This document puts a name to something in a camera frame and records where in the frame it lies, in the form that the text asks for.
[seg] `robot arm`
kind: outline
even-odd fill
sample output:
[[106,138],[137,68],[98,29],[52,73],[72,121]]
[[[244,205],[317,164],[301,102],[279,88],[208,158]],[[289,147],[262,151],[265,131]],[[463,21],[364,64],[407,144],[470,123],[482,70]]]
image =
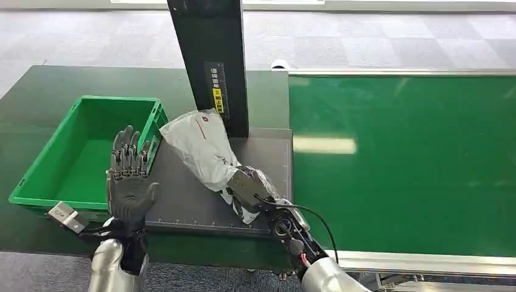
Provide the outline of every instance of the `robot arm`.
[[310,226],[295,205],[275,198],[274,187],[260,170],[239,167],[228,187],[243,207],[267,216],[273,236],[288,251],[305,292],[369,291],[326,254],[310,235]]
[[88,292],[141,292],[148,267],[145,214],[155,203],[157,183],[147,181],[150,143],[137,150],[139,132],[127,126],[116,136],[107,174],[107,203],[111,218],[100,228],[63,202],[47,215],[84,240],[99,242],[91,260]]

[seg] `green plastic crate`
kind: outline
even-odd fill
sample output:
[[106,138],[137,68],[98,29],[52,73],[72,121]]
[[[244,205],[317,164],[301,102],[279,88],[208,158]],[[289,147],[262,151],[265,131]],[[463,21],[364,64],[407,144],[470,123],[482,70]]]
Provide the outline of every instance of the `green plastic crate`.
[[142,133],[138,149],[151,141],[149,168],[168,122],[158,99],[83,96],[68,111],[9,202],[39,214],[59,201],[90,220],[107,218],[106,170],[116,134],[127,125]]

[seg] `white plastic bag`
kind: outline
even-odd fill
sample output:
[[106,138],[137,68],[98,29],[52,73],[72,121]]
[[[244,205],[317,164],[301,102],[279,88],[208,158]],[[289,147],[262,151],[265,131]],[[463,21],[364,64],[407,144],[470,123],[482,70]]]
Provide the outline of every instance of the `white plastic bag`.
[[259,213],[251,213],[235,203],[226,190],[228,181],[241,164],[231,150],[224,123],[215,109],[183,114],[159,131],[201,183],[232,205],[245,224],[258,216]]

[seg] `green conveyor belt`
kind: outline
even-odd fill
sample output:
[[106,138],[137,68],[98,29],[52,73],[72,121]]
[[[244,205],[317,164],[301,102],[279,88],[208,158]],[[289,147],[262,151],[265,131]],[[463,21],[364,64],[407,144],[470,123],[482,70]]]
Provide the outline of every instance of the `green conveyor belt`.
[[516,256],[516,77],[289,77],[289,87],[295,202],[327,218],[338,249]]

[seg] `black vertical post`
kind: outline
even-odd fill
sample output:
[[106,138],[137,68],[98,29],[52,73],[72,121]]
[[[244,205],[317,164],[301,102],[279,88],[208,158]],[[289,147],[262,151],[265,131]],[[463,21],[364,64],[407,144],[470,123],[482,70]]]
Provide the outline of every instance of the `black vertical post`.
[[198,110],[230,137],[249,135],[241,0],[167,0]]

